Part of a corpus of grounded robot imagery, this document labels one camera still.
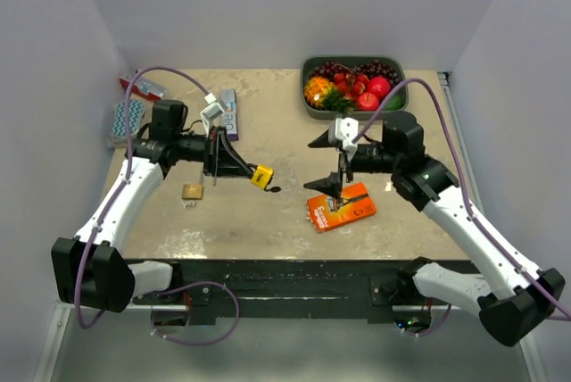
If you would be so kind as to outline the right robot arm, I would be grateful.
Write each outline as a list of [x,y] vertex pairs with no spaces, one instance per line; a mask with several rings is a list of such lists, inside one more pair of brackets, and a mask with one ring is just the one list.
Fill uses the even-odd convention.
[[356,143],[358,128],[353,118],[336,118],[310,142],[311,148],[336,149],[338,168],[305,188],[339,200],[343,183],[354,174],[388,174],[396,193],[445,231],[478,270],[461,274],[419,257],[399,273],[397,292],[405,303],[426,297],[458,307],[505,346],[516,345],[552,315],[564,277],[528,260],[462,194],[454,174],[426,154],[424,130],[413,114],[389,115],[379,141]]

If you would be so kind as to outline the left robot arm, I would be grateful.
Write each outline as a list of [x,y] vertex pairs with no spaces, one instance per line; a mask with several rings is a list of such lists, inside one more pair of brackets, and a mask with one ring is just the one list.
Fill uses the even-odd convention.
[[226,130],[212,127],[202,135],[185,132],[188,109],[180,101],[153,105],[147,137],[133,141],[133,156],[95,214],[72,238],[58,238],[51,257],[58,295],[65,303],[121,312],[135,297],[154,293],[176,303],[185,282],[173,264],[127,263],[121,250],[153,191],[179,161],[199,162],[213,178],[252,179],[253,166],[228,141]]

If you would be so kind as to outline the brass padlock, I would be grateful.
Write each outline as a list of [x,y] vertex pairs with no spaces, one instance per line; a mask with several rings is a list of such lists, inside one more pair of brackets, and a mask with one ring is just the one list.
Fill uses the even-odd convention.
[[185,183],[181,189],[181,199],[183,201],[199,201],[204,198],[204,182],[206,177],[200,175],[198,180]]

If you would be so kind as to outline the yellow padlock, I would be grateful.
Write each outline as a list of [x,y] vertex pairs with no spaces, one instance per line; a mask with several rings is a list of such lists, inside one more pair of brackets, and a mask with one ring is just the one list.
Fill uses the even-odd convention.
[[261,190],[266,190],[274,176],[274,170],[265,165],[256,165],[250,182]]

